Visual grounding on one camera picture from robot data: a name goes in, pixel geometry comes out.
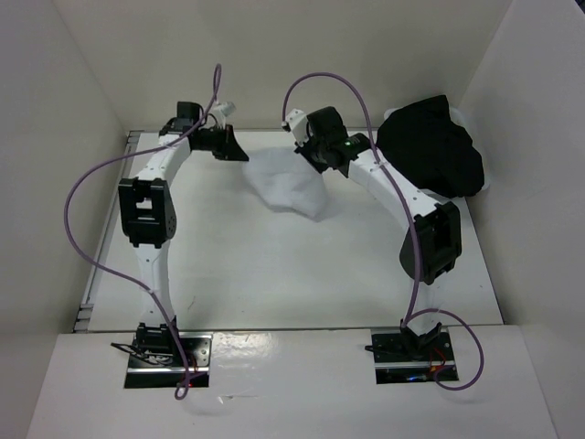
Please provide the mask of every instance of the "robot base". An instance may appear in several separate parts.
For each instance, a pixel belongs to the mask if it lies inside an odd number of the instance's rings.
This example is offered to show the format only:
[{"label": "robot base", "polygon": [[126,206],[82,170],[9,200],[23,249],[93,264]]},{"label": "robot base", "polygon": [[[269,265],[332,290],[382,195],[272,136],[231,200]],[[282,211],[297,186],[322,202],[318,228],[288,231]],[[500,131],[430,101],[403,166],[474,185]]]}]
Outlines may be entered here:
[{"label": "robot base", "polygon": [[451,337],[446,328],[430,343],[416,352],[404,346],[404,334],[399,328],[372,331],[372,345],[366,350],[374,354],[376,384],[433,382],[433,374],[442,369],[440,381],[457,381],[457,369]]},{"label": "robot base", "polygon": [[[181,332],[179,336],[191,366],[189,368],[192,375],[191,387],[209,387],[212,335],[200,332]],[[153,365],[130,356],[124,388],[174,388],[184,376],[185,368],[180,361],[171,360],[169,364]]]}]

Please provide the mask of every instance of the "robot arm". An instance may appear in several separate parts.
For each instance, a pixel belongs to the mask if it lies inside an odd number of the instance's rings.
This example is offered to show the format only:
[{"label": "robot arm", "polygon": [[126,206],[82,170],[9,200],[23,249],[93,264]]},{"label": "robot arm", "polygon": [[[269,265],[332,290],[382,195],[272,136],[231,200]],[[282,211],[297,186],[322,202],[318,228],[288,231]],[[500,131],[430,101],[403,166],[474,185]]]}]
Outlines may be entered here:
[{"label": "robot arm", "polygon": [[[333,107],[305,114],[292,110],[282,127],[293,134],[297,149],[312,166],[323,173],[328,168],[341,172],[364,187],[397,220],[405,233],[400,263],[414,277],[414,254],[409,224],[398,194],[384,176],[363,134],[349,136],[341,116]],[[384,163],[409,203],[415,220],[422,256],[422,281],[432,284],[442,273],[449,272],[461,255],[461,218],[457,207],[441,204],[412,185],[390,163]]]},{"label": "robot arm", "polygon": [[[123,178],[118,186],[122,230],[134,247],[141,278],[149,285],[173,322],[168,282],[168,250],[176,232],[176,213],[170,187],[176,173],[192,151],[210,151],[218,160],[247,161],[227,117],[235,110],[231,102],[218,103],[209,112],[215,125],[198,128],[188,137],[155,153],[134,178]],[[159,144],[168,145],[187,132],[201,117],[199,104],[179,102],[177,116],[159,133]],[[136,331],[133,351],[176,354],[176,347],[154,301],[143,294],[143,315]]]}]

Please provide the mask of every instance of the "white platform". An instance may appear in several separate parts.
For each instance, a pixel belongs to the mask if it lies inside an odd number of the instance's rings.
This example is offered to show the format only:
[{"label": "white platform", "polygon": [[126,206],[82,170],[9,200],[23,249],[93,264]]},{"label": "white platform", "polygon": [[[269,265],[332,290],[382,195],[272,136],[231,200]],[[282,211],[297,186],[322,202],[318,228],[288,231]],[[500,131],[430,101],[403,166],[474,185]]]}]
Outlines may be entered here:
[{"label": "white platform", "polygon": [[[244,150],[290,146],[282,132],[237,132]],[[156,146],[142,134],[139,150]],[[130,175],[144,166],[137,157]],[[197,152],[171,187],[178,230],[171,244],[171,294],[182,329],[387,327],[398,324],[412,281],[399,264],[398,224],[368,193],[334,172],[318,222],[270,211],[245,182],[241,164]],[[463,199],[463,255],[455,269],[420,289],[418,308],[440,306],[470,324],[501,324],[493,287]],[[138,275],[116,209],[101,262]],[[97,273],[90,331],[134,331],[137,287]]]},{"label": "white platform", "polygon": [[[468,391],[434,383],[376,385],[369,331],[215,334],[208,389],[125,391],[130,334],[58,338],[28,439],[392,438],[554,439],[517,327],[477,327],[483,377]],[[452,328],[462,380],[477,350]]]}]

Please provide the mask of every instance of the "wire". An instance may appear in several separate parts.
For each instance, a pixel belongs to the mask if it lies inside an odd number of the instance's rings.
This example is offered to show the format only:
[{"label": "wire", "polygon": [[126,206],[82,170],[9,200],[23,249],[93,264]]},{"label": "wire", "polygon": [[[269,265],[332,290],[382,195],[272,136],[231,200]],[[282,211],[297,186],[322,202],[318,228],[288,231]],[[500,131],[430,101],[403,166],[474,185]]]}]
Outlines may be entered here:
[{"label": "wire", "polygon": [[[211,118],[215,121],[214,126],[218,126],[219,125],[218,118],[216,116],[214,116],[212,113],[208,114],[208,116],[211,116]],[[207,125],[207,117],[205,119],[204,125]]]},{"label": "wire", "polygon": [[154,300],[154,303],[156,304],[156,307],[160,310],[161,314],[163,315],[163,319],[165,320],[165,323],[168,326],[168,328],[171,332],[171,335],[173,336],[173,340],[175,341],[176,348],[179,351],[179,356],[181,357],[181,361],[183,362],[183,367],[185,368],[185,379],[183,380],[182,383],[177,384],[177,388],[175,390],[175,399],[177,399],[177,400],[183,400],[186,397],[186,395],[189,391],[189,384],[191,382],[192,376],[191,376],[191,373],[189,371],[189,362],[188,362],[187,357],[186,357],[185,349],[183,348],[183,345],[181,345],[181,339],[179,337],[179,334],[178,334],[178,331],[177,331],[175,325],[171,322],[169,315],[166,313],[165,308],[161,304],[158,297],[156,297],[155,292],[147,284],[142,282],[140,279],[136,279],[135,277],[132,277],[128,274],[124,274],[124,273],[118,272],[117,270],[114,270],[112,268],[106,267],[105,265],[99,263],[98,261],[95,261],[91,256],[89,256],[86,252],[84,252],[81,249],[81,247],[75,241],[73,234],[71,233],[71,227],[69,224],[69,207],[71,204],[71,200],[73,199],[73,196],[75,195],[75,192],[77,191],[77,189],[87,179],[87,177],[89,177],[94,172],[102,169],[103,167],[106,167],[107,165],[111,165],[112,163],[126,160],[128,158],[133,158],[133,157],[137,157],[138,155],[146,155],[146,154],[152,154],[152,153],[157,153],[159,151],[163,151],[166,148],[170,148],[172,146],[175,146],[176,144],[181,142],[183,139],[187,138],[190,134],[192,134],[206,120],[207,115],[209,114],[209,111],[211,110],[211,107],[216,102],[217,97],[218,97],[220,83],[221,83],[221,64],[217,64],[214,71],[213,71],[213,93],[212,93],[211,99],[209,100],[209,104],[207,105],[207,108],[203,111],[203,114],[201,115],[199,120],[191,128],[189,128],[188,131],[184,132],[179,137],[177,137],[175,140],[173,140],[172,142],[169,142],[166,145],[157,146],[156,148],[148,149],[146,151],[141,151],[138,153],[131,153],[131,154],[111,158],[109,160],[106,160],[105,162],[102,162],[102,163],[92,167],[90,170],[88,170],[85,174],[83,174],[73,184],[73,187],[71,188],[71,190],[69,191],[69,193],[67,195],[67,198],[65,199],[65,208],[63,209],[63,223],[65,225],[65,233],[67,234],[67,238],[69,240],[69,243],[71,244],[73,249],[77,252],[77,254],[79,256],[81,256],[81,258],[83,258],[85,261],[87,261],[91,265],[103,270],[104,272],[113,274],[114,276],[121,277],[122,279],[125,279],[126,281],[129,281],[129,282],[132,282],[133,284],[138,285],[140,288],[142,288],[146,293],[148,293],[151,296],[151,298]]},{"label": "wire", "polygon": [[433,366],[432,365],[432,351],[430,352],[430,364],[429,364],[429,375],[431,375],[434,371],[436,370],[440,370],[442,368],[445,367],[445,363],[447,362],[447,358],[445,358],[445,355],[438,350],[437,348],[433,348],[432,350],[434,350],[437,354],[439,354],[439,357],[441,358],[441,365],[440,366]]},{"label": "wire", "polygon": [[289,98],[291,97],[291,93],[293,92],[294,88],[297,85],[299,85],[301,82],[303,82],[304,80],[308,80],[310,78],[315,78],[315,77],[326,77],[326,78],[333,78],[334,80],[339,80],[340,82],[343,82],[347,86],[347,88],[349,88],[349,90],[351,90],[354,93],[354,95],[356,96],[357,100],[359,101],[360,106],[362,107],[362,111],[364,112],[364,118],[366,119],[367,134],[369,135],[369,144],[370,144],[370,148],[372,149],[372,153],[373,153],[374,157],[376,158],[377,164],[382,169],[382,172],[384,173],[384,175],[386,176],[386,178],[388,179],[390,184],[394,187],[394,190],[396,191],[397,195],[399,196],[400,204],[404,208],[404,213],[406,214],[406,218],[409,222],[410,237],[412,238],[412,248],[414,251],[414,284],[412,286],[412,294],[410,296],[409,308],[407,310],[407,313],[406,313],[404,319],[402,320],[401,325],[403,327],[405,327],[414,318],[416,318],[418,316],[422,316],[423,314],[428,314],[428,313],[445,314],[446,316],[450,316],[450,317],[454,318],[455,320],[457,320],[459,323],[461,323],[461,325],[465,329],[467,329],[467,331],[471,334],[471,336],[472,336],[473,340],[475,341],[475,344],[477,345],[477,348],[479,350],[479,357],[480,357],[479,369],[477,370],[477,373],[475,374],[475,376],[473,377],[473,379],[471,381],[469,381],[468,383],[466,383],[462,386],[459,386],[459,387],[448,387],[448,386],[445,386],[444,384],[439,382],[439,380],[438,380],[439,372],[441,372],[444,369],[439,369],[439,370],[435,371],[435,373],[433,375],[433,379],[435,380],[435,382],[437,383],[437,385],[439,387],[442,387],[442,388],[449,390],[449,391],[462,391],[465,389],[469,389],[471,386],[473,386],[479,380],[479,378],[482,376],[482,373],[484,372],[484,350],[482,349],[482,344],[480,343],[479,339],[477,338],[477,336],[475,335],[475,333],[473,332],[471,327],[469,325],[467,325],[465,322],[463,322],[463,320],[460,317],[458,317],[457,315],[455,315],[454,313],[451,313],[449,311],[445,311],[442,309],[438,309],[438,308],[427,308],[427,309],[423,309],[421,311],[417,311],[416,313],[413,313],[414,306],[417,302],[417,296],[419,294],[420,266],[422,263],[422,258],[420,255],[419,237],[417,235],[416,228],[414,226],[414,220],[412,218],[412,213],[410,212],[409,204],[406,201],[404,194],[400,190],[400,187],[399,187],[398,183],[396,182],[396,180],[394,179],[394,177],[390,174],[390,172],[386,169],[386,166],[384,165],[384,163],[380,160],[379,151],[376,147],[376,144],[374,143],[374,132],[372,129],[372,121],[369,117],[369,112],[367,111],[367,107],[366,107],[366,103],[364,102],[364,98],[362,98],[362,96],[359,93],[359,91],[357,90],[357,88],[354,87],[354,85],[351,82],[349,82],[348,80],[346,80],[342,76],[339,76],[335,73],[329,73],[326,71],[317,71],[315,73],[309,73],[307,75],[303,75],[301,78],[299,78],[298,80],[293,82],[291,84],[291,86],[289,87],[289,90],[284,95],[284,102],[282,103],[282,121],[286,122],[286,107],[288,105]]}]

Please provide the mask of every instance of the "purple cable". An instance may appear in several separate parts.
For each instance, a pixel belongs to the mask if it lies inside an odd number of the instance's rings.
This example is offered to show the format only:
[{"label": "purple cable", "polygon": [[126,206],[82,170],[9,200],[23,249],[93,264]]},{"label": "purple cable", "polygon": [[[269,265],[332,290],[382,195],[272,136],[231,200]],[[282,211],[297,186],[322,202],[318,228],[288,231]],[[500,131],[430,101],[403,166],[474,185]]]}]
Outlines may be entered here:
[{"label": "purple cable", "polygon": [[199,126],[201,126],[201,124],[207,119],[207,115],[209,114],[209,110],[211,110],[213,103],[216,101],[216,99],[218,97],[220,83],[221,83],[221,64],[217,64],[214,71],[213,71],[213,95],[211,96],[211,99],[209,100],[209,104],[207,105],[207,108],[201,114],[201,118],[191,128],[189,128],[188,131],[181,134],[175,140],[173,140],[172,142],[169,142],[166,145],[157,146],[156,148],[147,149],[146,151],[141,151],[138,153],[131,153],[131,154],[122,155],[119,157],[114,157],[114,158],[111,158],[109,160],[106,160],[105,162],[102,162],[102,163],[94,166],[93,168],[88,170],[85,174],[83,174],[73,184],[73,187],[71,188],[71,190],[69,191],[69,193],[67,195],[67,198],[65,199],[65,208],[63,210],[63,223],[65,224],[65,233],[67,234],[67,238],[69,239],[69,243],[71,244],[71,246],[73,247],[73,249],[77,252],[77,254],[79,256],[81,256],[84,260],[89,262],[91,265],[95,266],[96,268],[99,268],[100,270],[103,270],[106,273],[113,274],[114,276],[121,277],[122,279],[125,279],[126,281],[129,281],[129,282],[132,282],[132,283],[138,285],[143,290],[145,290],[146,293],[148,293],[151,296],[151,298],[154,300],[154,303],[156,304],[156,306],[160,310],[161,314],[163,315],[163,319],[165,320],[166,325],[168,326],[169,330],[171,331],[171,335],[173,336],[173,340],[175,341],[176,347],[179,351],[181,361],[183,362],[183,367],[185,368],[185,379],[183,380],[183,382],[180,385],[177,384],[177,388],[175,390],[175,398],[177,400],[183,400],[186,397],[186,395],[189,391],[189,385],[190,385],[192,376],[191,376],[191,372],[189,370],[189,362],[186,358],[185,350],[183,349],[183,346],[181,345],[181,341],[180,341],[178,331],[177,331],[175,325],[173,325],[173,323],[171,322],[169,315],[166,313],[160,300],[158,300],[158,297],[156,297],[156,295],[154,295],[154,292],[151,290],[151,288],[147,284],[142,282],[140,279],[136,279],[135,277],[132,277],[128,274],[118,272],[117,270],[113,270],[112,268],[106,267],[105,265],[103,265],[97,261],[94,261],[91,256],[89,256],[86,252],[84,252],[81,249],[81,247],[75,241],[75,238],[73,238],[73,234],[71,233],[71,227],[69,224],[69,206],[71,204],[71,200],[73,199],[73,195],[75,195],[75,192],[81,186],[81,183],[83,183],[86,180],[86,178],[89,177],[94,172],[102,169],[103,167],[106,167],[107,165],[111,165],[112,163],[119,162],[119,161],[125,160],[127,158],[133,158],[133,157],[137,157],[138,155],[146,155],[146,154],[157,153],[159,151],[163,151],[164,149],[170,148],[171,146],[174,146],[174,145],[178,144],[180,141],[182,141],[183,139],[187,138]]},{"label": "purple cable", "polygon": [[404,208],[404,213],[406,214],[406,218],[409,222],[410,237],[412,238],[412,248],[414,250],[414,284],[412,286],[412,295],[410,296],[409,309],[407,310],[407,313],[406,313],[404,319],[402,320],[401,325],[403,327],[405,327],[410,321],[412,321],[412,319],[414,319],[418,316],[422,316],[423,314],[428,314],[428,313],[445,314],[446,316],[450,316],[450,317],[454,318],[455,320],[457,320],[459,323],[461,323],[462,326],[471,334],[473,340],[475,341],[475,343],[477,344],[477,347],[479,349],[479,358],[480,358],[479,369],[477,370],[477,373],[475,374],[475,376],[473,377],[473,379],[471,381],[469,381],[468,383],[464,384],[463,386],[459,386],[459,387],[448,387],[448,386],[445,386],[444,384],[441,384],[437,379],[440,370],[437,370],[437,372],[435,372],[435,374],[433,375],[433,379],[440,387],[442,387],[448,391],[462,391],[462,390],[468,389],[479,380],[479,378],[481,377],[481,375],[484,371],[484,350],[482,349],[482,345],[481,345],[479,339],[477,338],[477,336],[475,335],[475,333],[473,332],[472,328],[469,325],[467,325],[465,322],[463,322],[463,320],[460,317],[458,317],[457,315],[455,315],[449,311],[444,311],[444,310],[437,309],[437,308],[427,308],[427,309],[417,311],[416,313],[413,314],[414,306],[417,302],[417,297],[419,295],[419,285],[420,285],[420,275],[421,275],[421,273],[420,273],[421,267],[420,266],[421,266],[421,262],[422,262],[422,257],[420,255],[419,236],[417,235],[416,228],[414,226],[414,219],[412,218],[412,213],[410,212],[409,203],[407,202],[407,200],[404,197],[404,194],[400,190],[400,186],[398,185],[398,183],[396,182],[394,177],[390,174],[390,172],[386,169],[386,167],[384,166],[383,162],[380,159],[378,149],[376,148],[376,144],[374,143],[374,132],[372,129],[372,121],[369,117],[369,112],[367,111],[367,107],[366,107],[366,103],[364,102],[364,98],[362,98],[362,96],[359,93],[359,91],[357,90],[357,88],[354,87],[354,85],[351,82],[349,82],[348,80],[346,80],[342,76],[339,76],[335,73],[329,73],[327,71],[317,71],[315,73],[309,73],[307,75],[303,75],[301,78],[299,78],[298,80],[293,82],[291,84],[291,87],[289,87],[289,90],[284,95],[284,102],[282,103],[282,121],[283,122],[286,121],[286,107],[288,105],[289,98],[291,97],[291,93],[293,92],[294,88],[297,85],[299,85],[301,82],[303,82],[304,80],[308,80],[309,78],[315,78],[315,77],[326,77],[326,78],[333,78],[334,80],[339,80],[339,81],[343,82],[349,88],[349,90],[351,90],[354,93],[354,95],[356,96],[357,100],[359,101],[359,104],[362,107],[362,111],[364,112],[364,117],[366,119],[367,134],[369,135],[369,145],[370,145],[370,148],[372,149],[372,153],[374,154],[374,157],[376,158],[378,165],[382,169],[382,172],[384,173],[384,175],[386,176],[386,178],[388,179],[390,184],[394,187],[394,190],[396,191],[397,195],[399,196],[400,204]]}]

